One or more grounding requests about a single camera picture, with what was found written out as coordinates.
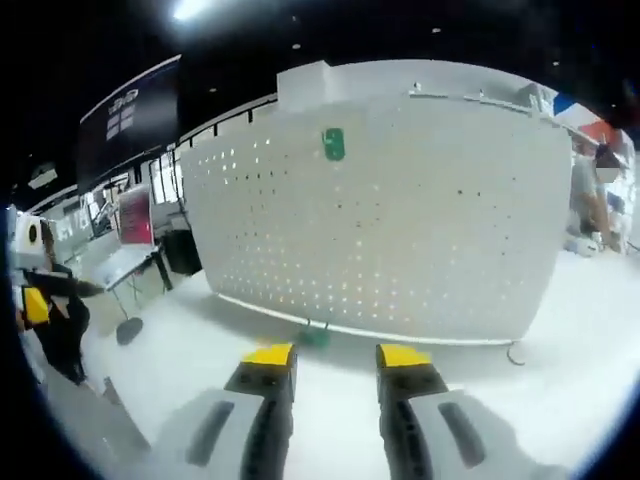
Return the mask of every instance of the black ceiling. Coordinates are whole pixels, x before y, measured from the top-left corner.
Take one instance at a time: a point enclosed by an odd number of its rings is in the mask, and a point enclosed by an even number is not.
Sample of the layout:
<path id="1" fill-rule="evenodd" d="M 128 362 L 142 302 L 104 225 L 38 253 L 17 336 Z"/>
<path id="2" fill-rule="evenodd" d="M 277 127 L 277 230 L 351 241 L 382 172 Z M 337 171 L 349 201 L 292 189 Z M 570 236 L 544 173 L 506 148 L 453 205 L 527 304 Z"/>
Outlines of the black ceiling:
<path id="1" fill-rule="evenodd" d="M 640 21 L 632 2 L 210 0 L 210 9 L 179 22 L 173 12 L 180 1 L 13 7 L 9 73 L 18 118 L 12 163 L 19 203 L 33 204 L 75 183 L 73 148 L 82 115 L 178 53 L 183 132 L 274 93 L 279 71 L 320 59 L 331 65 L 390 58 L 484 65 L 573 95 L 615 126 L 634 118 L 623 88 L 625 79 L 640 85 L 634 51 Z M 434 27 L 442 31 L 433 35 Z M 302 48 L 293 50 L 294 43 Z M 36 191 L 23 186 L 33 168 L 48 161 L 56 163 L 59 180 Z"/>

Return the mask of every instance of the green sticker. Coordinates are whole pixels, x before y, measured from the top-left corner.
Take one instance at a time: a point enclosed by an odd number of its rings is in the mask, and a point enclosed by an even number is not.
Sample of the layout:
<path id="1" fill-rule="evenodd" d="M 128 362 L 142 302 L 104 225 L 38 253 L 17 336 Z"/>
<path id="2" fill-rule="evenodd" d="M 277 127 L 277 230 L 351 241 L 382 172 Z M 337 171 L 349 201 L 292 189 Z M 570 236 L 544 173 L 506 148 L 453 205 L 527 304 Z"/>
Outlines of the green sticker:
<path id="1" fill-rule="evenodd" d="M 339 162 L 344 158 L 344 132 L 341 128 L 327 128 L 322 132 L 322 143 L 327 160 Z"/>

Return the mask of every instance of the white perforated panel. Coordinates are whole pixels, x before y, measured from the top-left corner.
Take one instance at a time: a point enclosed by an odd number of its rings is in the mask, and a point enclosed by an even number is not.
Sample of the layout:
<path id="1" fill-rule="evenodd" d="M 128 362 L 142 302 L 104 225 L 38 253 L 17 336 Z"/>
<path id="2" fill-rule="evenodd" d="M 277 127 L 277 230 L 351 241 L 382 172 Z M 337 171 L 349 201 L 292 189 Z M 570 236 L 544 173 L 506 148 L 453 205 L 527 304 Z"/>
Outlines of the white perforated panel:
<path id="1" fill-rule="evenodd" d="M 322 132 L 344 130 L 346 157 Z M 331 324 L 515 339 L 560 248 L 571 143 L 496 106 L 392 98 L 265 119 L 185 152 L 211 288 Z"/>

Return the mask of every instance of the dark banner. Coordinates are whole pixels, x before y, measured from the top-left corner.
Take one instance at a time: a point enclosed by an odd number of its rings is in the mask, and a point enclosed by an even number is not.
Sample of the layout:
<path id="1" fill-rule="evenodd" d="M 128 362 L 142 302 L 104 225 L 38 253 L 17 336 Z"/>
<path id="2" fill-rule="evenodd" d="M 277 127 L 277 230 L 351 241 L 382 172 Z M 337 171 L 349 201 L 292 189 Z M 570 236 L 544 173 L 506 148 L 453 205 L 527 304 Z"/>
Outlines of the dark banner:
<path id="1" fill-rule="evenodd" d="M 89 191 L 118 167 L 164 152 L 178 137 L 178 58 L 120 87 L 80 122 L 78 190 Z"/>

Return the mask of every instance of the green object on floor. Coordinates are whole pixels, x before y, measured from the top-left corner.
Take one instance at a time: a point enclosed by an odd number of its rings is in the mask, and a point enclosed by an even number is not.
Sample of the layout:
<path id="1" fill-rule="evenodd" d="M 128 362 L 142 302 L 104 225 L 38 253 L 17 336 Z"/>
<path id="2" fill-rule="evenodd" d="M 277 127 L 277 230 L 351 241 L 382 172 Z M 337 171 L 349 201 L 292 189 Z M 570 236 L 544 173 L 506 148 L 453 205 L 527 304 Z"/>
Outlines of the green object on floor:
<path id="1" fill-rule="evenodd" d="M 316 328 L 307 325 L 304 330 L 298 334 L 295 343 L 316 348 L 324 348 L 329 345 L 328 324 L 324 328 Z"/>

